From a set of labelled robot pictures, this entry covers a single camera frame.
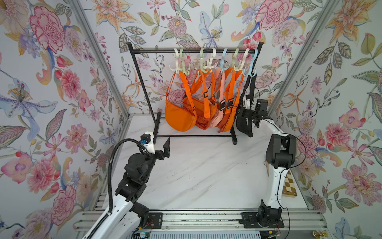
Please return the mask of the bright orange crescent bag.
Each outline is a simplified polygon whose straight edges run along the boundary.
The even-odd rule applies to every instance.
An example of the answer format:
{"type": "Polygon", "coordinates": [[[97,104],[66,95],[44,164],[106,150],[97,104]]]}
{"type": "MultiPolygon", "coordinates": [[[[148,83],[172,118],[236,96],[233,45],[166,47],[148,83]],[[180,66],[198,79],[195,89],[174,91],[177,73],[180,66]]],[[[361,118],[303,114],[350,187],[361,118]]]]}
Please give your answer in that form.
{"type": "Polygon", "coordinates": [[[167,123],[175,130],[185,132],[196,125],[198,116],[196,112],[196,107],[192,98],[190,87],[187,83],[187,79],[184,73],[178,72],[174,73],[170,84],[166,91],[166,107],[165,107],[165,119],[167,123]],[[171,91],[172,84],[174,82],[175,76],[179,75],[184,86],[186,99],[190,103],[191,111],[181,108],[173,104],[169,100],[169,93],[171,91]]]}

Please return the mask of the dark orange crescent bag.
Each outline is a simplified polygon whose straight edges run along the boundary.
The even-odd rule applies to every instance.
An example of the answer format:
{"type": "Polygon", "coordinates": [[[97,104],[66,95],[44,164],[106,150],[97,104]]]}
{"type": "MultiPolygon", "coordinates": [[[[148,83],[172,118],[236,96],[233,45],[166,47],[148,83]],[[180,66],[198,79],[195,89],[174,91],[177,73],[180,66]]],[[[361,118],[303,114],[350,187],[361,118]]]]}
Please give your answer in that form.
{"type": "Polygon", "coordinates": [[[190,91],[198,116],[196,126],[206,130],[217,112],[216,79],[214,73],[211,70],[207,73],[197,70],[197,75],[190,91]]]}

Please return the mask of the pink crescent bag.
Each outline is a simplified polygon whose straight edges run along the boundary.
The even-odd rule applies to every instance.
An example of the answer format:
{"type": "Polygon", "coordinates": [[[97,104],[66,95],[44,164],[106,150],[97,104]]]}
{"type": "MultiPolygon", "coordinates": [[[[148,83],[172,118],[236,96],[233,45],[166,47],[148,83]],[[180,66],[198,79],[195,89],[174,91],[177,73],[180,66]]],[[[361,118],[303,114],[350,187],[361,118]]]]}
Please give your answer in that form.
{"type": "Polygon", "coordinates": [[[215,116],[212,118],[210,127],[215,128],[218,126],[218,124],[223,120],[224,116],[224,109],[225,109],[225,96],[224,96],[224,91],[225,91],[225,70],[222,68],[217,68],[214,77],[215,79],[218,79],[218,77],[221,76],[220,78],[220,86],[218,88],[218,93],[219,93],[219,101],[216,103],[217,105],[217,112],[215,116]]]}

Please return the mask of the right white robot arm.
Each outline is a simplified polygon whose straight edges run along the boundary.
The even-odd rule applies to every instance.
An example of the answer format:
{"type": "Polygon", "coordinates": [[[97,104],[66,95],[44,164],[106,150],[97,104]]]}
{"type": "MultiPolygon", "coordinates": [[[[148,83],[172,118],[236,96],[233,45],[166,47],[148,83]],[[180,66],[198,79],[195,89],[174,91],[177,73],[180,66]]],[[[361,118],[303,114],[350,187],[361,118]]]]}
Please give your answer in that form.
{"type": "Polygon", "coordinates": [[[257,100],[253,113],[256,127],[269,138],[265,162],[269,166],[266,198],[261,201],[256,215],[261,228],[281,227],[281,197],[284,181],[295,162],[297,139],[283,132],[267,113],[267,100],[257,100]]]}

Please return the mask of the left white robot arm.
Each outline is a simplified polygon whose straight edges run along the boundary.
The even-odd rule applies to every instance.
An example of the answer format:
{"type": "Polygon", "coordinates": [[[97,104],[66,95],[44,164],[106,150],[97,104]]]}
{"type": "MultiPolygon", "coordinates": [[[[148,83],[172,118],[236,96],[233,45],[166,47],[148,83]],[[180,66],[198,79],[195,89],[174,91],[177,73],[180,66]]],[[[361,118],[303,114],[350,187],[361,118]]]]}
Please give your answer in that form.
{"type": "Polygon", "coordinates": [[[153,223],[149,221],[149,209],[137,201],[147,187],[156,161],[170,157],[171,139],[166,140],[163,150],[156,150],[152,137],[151,132],[146,132],[140,140],[126,138],[115,145],[107,172],[108,207],[83,236],[84,239],[123,239],[127,236],[135,239],[140,230],[153,223]],[[113,190],[111,170],[114,157],[126,142],[134,143],[139,152],[130,156],[123,177],[113,190]]]}

